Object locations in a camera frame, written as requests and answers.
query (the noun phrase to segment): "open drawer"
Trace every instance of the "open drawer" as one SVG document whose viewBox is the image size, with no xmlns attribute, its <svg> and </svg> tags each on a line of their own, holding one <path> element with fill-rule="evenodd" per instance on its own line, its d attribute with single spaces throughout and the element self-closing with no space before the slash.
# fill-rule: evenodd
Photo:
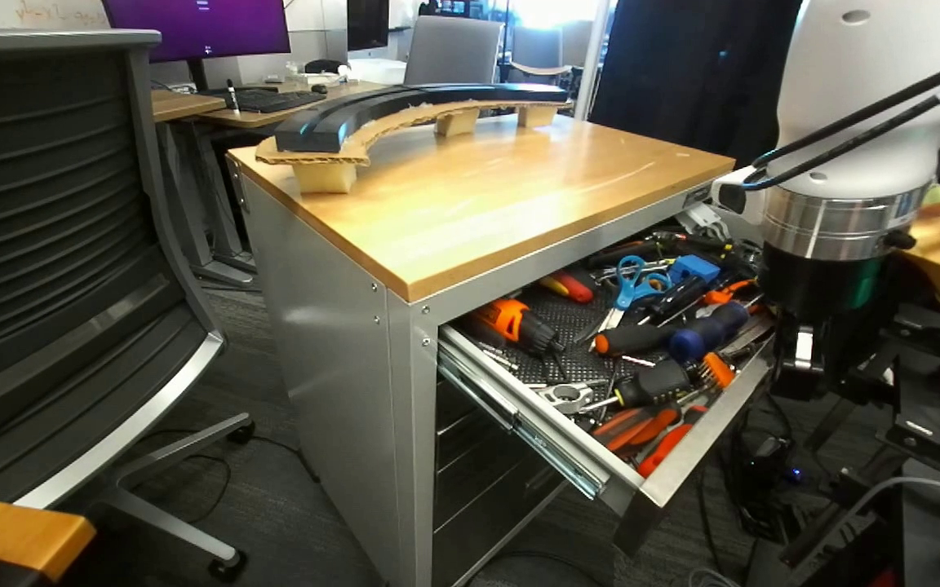
<svg viewBox="0 0 940 587">
<path fill-rule="evenodd" d="M 457 326 L 441 329 L 441 378 L 472 398 L 500 428 L 521 436 L 553 471 L 588 499 L 628 511 L 632 491 L 665 508 L 734 415 L 771 371 L 771 339 L 738 366 L 734 382 L 704 409 L 693 431 L 672 446 L 659 471 L 639 476 L 635 467 L 609 453 L 594 435 L 565 418 L 509 369 L 492 363 Z"/>
</svg>

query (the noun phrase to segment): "tool drawer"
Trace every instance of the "tool drawer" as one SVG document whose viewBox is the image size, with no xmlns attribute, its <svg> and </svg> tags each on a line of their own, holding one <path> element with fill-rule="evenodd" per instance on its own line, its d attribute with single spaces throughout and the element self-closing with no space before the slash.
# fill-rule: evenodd
<svg viewBox="0 0 940 587">
<path fill-rule="evenodd" d="M 553 302 L 567 302 L 531 287 L 519 290 L 519 301 L 524 301 L 540 312 L 549 312 Z M 579 348 L 567 352 L 573 359 L 563 369 L 557 382 L 609 378 L 609 363 L 588 359 L 591 352 L 585 348 L 585 342 L 601 322 L 596 306 L 606 302 L 609 301 L 596 301 L 594 309 L 581 309 L 579 321 L 553 321 L 565 347 Z M 544 366 L 531 359 L 524 363 L 515 348 L 497 348 L 492 342 L 478 339 L 467 322 L 470 321 L 441 326 L 441 378 L 450 388 L 462 390 L 482 415 L 489 415 L 500 431 L 519 436 L 579 491 L 606 503 L 614 511 L 628 511 L 632 496 L 643 496 L 650 504 L 664 508 L 771 371 L 771 322 L 764 322 L 761 336 L 755 332 L 751 347 L 745 352 L 738 348 L 734 375 L 729 378 L 729 384 L 709 388 L 704 409 L 693 411 L 693 424 L 685 428 L 685 435 L 680 435 L 676 443 L 669 443 L 672 451 L 664 453 L 664 459 L 654 459 L 657 467 L 639 467 L 639 459 L 628 458 L 628 451 L 609 451 L 609 443 L 596 435 L 604 422 L 628 415 L 623 409 L 596 411 L 604 418 L 594 422 L 572 418 L 565 409 L 557 409 L 553 394 L 541 394 L 541 382 L 556 378 Z M 657 422 L 659 411 L 676 402 L 680 398 L 654 402 L 639 411 L 645 422 Z"/>
</svg>

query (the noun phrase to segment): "chair backrest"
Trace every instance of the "chair backrest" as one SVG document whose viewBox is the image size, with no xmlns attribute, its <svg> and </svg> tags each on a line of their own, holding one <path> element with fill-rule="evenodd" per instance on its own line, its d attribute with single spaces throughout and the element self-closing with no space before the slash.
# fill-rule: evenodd
<svg viewBox="0 0 940 587">
<path fill-rule="evenodd" d="M 409 38 L 404 86 L 500 77 L 500 35 L 492 18 L 413 15 Z"/>
<path fill-rule="evenodd" d="M 155 38 L 0 32 L 0 499 L 70 496 L 222 342 L 164 223 Z"/>
</svg>

